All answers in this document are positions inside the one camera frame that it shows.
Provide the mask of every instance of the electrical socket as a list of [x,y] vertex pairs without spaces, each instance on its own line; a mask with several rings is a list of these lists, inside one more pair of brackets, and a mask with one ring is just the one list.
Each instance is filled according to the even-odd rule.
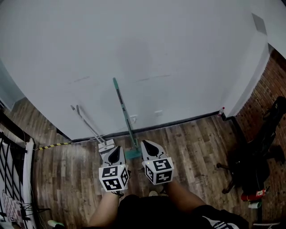
[[130,121],[131,121],[131,124],[136,123],[136,121],[137,121],[137,117],[138,117],[138,115],[137,115],[137,114],[135,114],[135,115],[130,115],[130,116],[129,116]]
[[163,111],[162,110],[155,111],[155,116],[156,117],[159,117],[159,116],[162,116],[162,115],[163,115]]

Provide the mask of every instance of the shoe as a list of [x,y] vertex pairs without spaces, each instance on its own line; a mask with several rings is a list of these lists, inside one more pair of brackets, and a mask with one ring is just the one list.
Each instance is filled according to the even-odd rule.
[[158,196],[158,193],[156,192],[156,191],[151,191],[150,193],[149,193],[149,197],[150,196]]
[[49,220],[48,221],[48,225],[50,225],[52,227],[55,227],[57,224],[60,224],[60,225],[62,225],[64,227],[64,225],[62,223],[58,223],[58,222],[56,222],[54,220]]

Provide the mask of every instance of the checkerboard pattern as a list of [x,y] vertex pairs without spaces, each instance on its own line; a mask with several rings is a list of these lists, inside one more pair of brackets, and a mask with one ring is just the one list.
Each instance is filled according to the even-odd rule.
[[25,228],[20,211],[20,202],[13,200],[3,191],[4,207],[9,222],[16,222],[21,228]]

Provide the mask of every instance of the brown brick floor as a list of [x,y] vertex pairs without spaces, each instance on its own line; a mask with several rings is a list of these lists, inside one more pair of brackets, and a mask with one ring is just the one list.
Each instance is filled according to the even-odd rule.
[[[236,119],[248,141],[251,141],[263,121],[263,114],[271,107],[278,96],[286,97],[286,60],[274,50],[261,79],[251,97],[241,109]],[[273,144],[282,146],[286,153],[286,116],[284,115],[276,129]],[[270,177],[265,185],[270,186],[263,198],[263,220],[271,221],[286,216],[286,165],[269,160]]]

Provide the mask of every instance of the hazard tape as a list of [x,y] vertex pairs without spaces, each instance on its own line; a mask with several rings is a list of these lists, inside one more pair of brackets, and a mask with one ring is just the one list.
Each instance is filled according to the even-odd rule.
[[58,146],[58,145],[70,145],[70,144],[73,144],[73,142],[56,143],[56,144],[53,144],[53,145],[47,145],[47,146],[39,147],[38,149],[39,150],[43,150],[43,149],[55,147],[55,146]]

